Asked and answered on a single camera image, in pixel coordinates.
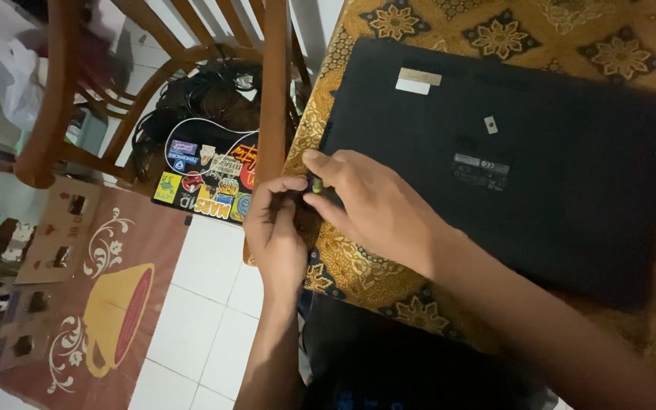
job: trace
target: wooden chair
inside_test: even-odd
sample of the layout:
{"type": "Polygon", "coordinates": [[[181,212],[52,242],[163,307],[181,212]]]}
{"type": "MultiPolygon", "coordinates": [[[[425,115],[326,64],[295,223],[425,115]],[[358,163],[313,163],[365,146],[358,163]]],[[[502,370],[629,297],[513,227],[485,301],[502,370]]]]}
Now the wooden chair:
{"type": "MultiPolygon", "coordinates": [[[[132,167],[129,167],[129,164],[125,167],[117,166],[115,162],[153,95],[178,70],[189,72],[196,66],[195,63],[215,55],[210,50],[215,43],[214,39],[189,0],[171,0],[171,3],[200,42],[190,48],[185,48],[177,40],[144,0],[113,0],[123,14],[154,37],[169,54],[170,60],[151,76],[136,95],[115,90],[119,96],[116,99],[95,82],[86,81],[87,85],[103,98],[103,101],[96,101],[83,92],[91,107],[101,114],[121,119],[105,153],[99,158],[75,145],[63,142],[70,121],[74,93],[77,89],[82,90],[78,85],[78,81],[82,79],[78,73],[76,55],[79,36],[78,3],[72,0],[48,2],[50,64],[47,87],[40,115],[29,141],[14,165],[14,174],[21,182],[33,188],[49,188],[54,183],[52,164],[64,160],[112,175],[119,180],[119,185],[150,196],[155,189],[155,183],[147,184],[145,188],[139,186],[132,167]],[[124,109],[126,112],[119,113],[109,106],[124,109]]],[[[286,158],[286,135],[288,132],[295,133],[297,118],[296,115],[291,115],[295,113],[295,107],[288,96],[291,64],[295,65],[303,84],[310,92],[308,70],[305,68],[300,44],[292,31],[288,0],[268,0],[266,5],[262,4],[262,0],[249,0],[264,34],[264,58],[251,43],[231,0],[216,0],[216,3],[239,43],[239,47],[233,47],[235,58],[258,62],[263,67],[260,137],[257,145],[259,161],[255,172],[258,184],[282,173],[286,158]]],[[[245,259],[249,257],[246,246],[244,254],[245,259]]]]}

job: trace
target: batik tablecloth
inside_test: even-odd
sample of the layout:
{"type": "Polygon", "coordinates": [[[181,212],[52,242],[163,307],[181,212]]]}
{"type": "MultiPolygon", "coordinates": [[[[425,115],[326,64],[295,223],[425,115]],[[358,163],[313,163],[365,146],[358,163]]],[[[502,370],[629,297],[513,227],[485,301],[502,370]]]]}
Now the batik tablecloth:
{"type": "MultiPolygon", "coordinates": [[[[656,90],[656,2],[650,0],[348,0],[285,173],[305,173],[300,155],[318,146],[333,106],[333,91],[360,36],[656,90]]],[[[392,117],[400,118],[401,112],[392,117]]],[[[487,325],[409,268],[372,255],[329,223],[307,240],[316,243],[305,279],[307,289],[483,352],[501,351],[487,325]]],[[[639,312],[619,312],[558,296],[656,368],[656,267],[651,304],[639,312]]]]}

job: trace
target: white plastic bag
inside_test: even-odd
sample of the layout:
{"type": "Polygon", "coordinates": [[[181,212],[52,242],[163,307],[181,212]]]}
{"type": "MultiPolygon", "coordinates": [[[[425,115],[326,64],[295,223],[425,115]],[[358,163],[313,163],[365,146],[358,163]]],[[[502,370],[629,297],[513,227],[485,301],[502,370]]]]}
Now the white plastic bag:
{"type": "Polygon", "coordinates": [[[23,131],[31,131],[42,104],[36,83],[37,54],[14,39],[0,47],[0,104],[5,117],[23,131]]]}

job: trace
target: black laptop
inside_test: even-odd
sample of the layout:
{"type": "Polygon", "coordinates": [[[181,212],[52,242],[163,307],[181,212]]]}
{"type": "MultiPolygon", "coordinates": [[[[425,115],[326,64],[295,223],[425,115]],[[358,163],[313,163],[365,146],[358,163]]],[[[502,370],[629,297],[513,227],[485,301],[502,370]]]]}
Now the black laptop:
{"type": "Polygon", "coordinates": [[[361,38],[321,147],[394,169],[544,287],[623,309],[647,302],[656,93],[361,38]]]}

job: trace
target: hand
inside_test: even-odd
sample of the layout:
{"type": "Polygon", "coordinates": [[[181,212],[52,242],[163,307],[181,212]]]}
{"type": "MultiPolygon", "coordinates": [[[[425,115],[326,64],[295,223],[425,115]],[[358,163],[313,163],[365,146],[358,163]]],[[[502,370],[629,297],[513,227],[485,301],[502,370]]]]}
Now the hand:
{"type": "Polygon", "coordinates": [[[352,241],[418,273],[433,272],[432,248],[442,237],[466,238],[451,228],[396,172],[355,151],[332,157],[315,150],[303,153],[303,163],[333,187],[345,210],[313,193],[304,200],[352,241]]]}
{"type": "Polygon", "coordinates": [[[265,301],[295,301],[303,285],[308,251],[293,225],[295,201],[276,194],[307,186],[305,177],[281,177],[262,182],[252,193],[243,227],[260,269],[265,301]]]}

